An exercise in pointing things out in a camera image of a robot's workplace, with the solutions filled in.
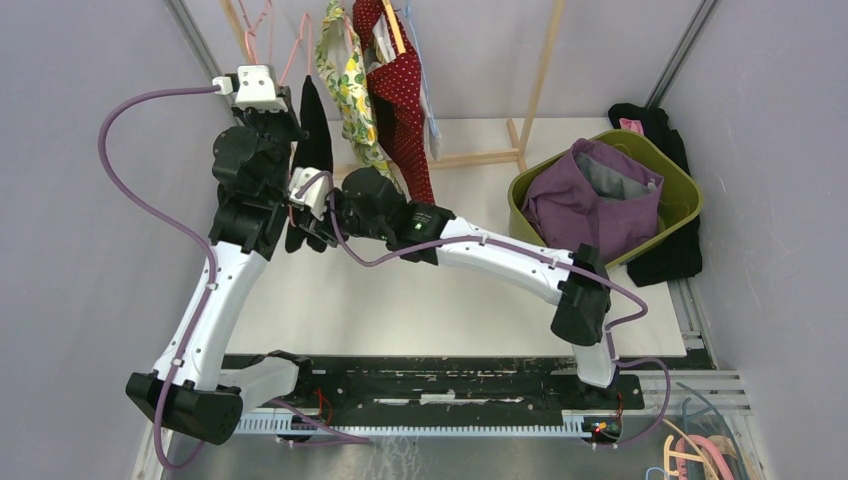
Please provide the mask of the black skirt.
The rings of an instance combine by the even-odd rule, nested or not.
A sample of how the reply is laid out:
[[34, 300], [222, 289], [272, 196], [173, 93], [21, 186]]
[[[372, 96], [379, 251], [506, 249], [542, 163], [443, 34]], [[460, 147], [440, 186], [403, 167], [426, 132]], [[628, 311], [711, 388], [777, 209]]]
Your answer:
[[[292, 169], [312, 167], [330, 172], [334, 166], [331, 135], [320, 95], [310, 75], [304, 80], [300, 100], [300, 125], [308, 133], [308, 138], [298, 143]], [[289, 224], [285, 238], [287, 253], [297, 252], [304, 243], [318, 253], [327, 249], [325, 242], [301, 228], [311, 218], [312, 215], [304, 211], [292, 211], [293, 223]]]

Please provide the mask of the lemon print skirt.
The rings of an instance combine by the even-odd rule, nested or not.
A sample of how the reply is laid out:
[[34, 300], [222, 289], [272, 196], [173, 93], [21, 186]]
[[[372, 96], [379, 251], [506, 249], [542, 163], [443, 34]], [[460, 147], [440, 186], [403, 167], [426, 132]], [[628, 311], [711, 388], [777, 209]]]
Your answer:
[[378, 143], [360, 38], [339, 1], [327, 4], [315, 46], [315, 65], [339, 110], [342, 136], [350, 144], [357, 165], [375, 168], [398, 188], [400, 184]]

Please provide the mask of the purple pleated skirt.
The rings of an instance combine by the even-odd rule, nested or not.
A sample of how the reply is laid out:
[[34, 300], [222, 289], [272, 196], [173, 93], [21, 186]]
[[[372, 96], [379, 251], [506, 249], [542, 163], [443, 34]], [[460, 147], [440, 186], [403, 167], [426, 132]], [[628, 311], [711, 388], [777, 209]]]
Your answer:
[[615, 147], [579, 139], [531, 180], [519, 211], [547, 246], [586, 244], [609, 263], [657, 235], [663, 186]]

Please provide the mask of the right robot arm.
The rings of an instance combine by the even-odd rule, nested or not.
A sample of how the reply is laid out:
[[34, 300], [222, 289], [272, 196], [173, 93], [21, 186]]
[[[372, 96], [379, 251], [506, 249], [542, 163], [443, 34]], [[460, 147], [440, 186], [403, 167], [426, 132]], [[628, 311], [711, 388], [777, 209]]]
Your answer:
[[374, 168], [358, 169], [335, 187], [330, 172], [297, 167], [288, 198], [298, 227], [362, 266], [401, 259], [473, 270], [555, 306], [550, 329], [573, 349], [580, 400], [602, 408], [617, 396], [618, 355], [607, 327], [615, 284], [595, 248], [551, 249], [493, 233], [406, 199]]

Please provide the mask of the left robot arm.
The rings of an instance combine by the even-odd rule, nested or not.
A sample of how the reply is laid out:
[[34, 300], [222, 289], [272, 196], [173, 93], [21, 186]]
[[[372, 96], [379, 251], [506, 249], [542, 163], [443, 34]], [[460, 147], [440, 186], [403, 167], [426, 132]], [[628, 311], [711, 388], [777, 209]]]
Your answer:
[[278, 397], [303, 406], [315, 391], [314, 379], [301, 371], [307, 359], [294, 354], [276, 351], [241, 369], [223, 367], [241, 310], [283, 231], [291, 144], [306, 135], [287, 89], [271, 103], [237, 101], [233, 113], [239, 125], [213, 144], [218, 209], [208, 237], [165, 219], [203, 249], [197, 286], [150, 372], [131, 374], [125, 387], [156, 427], [213, 445], [226, 442], [244, 414]]

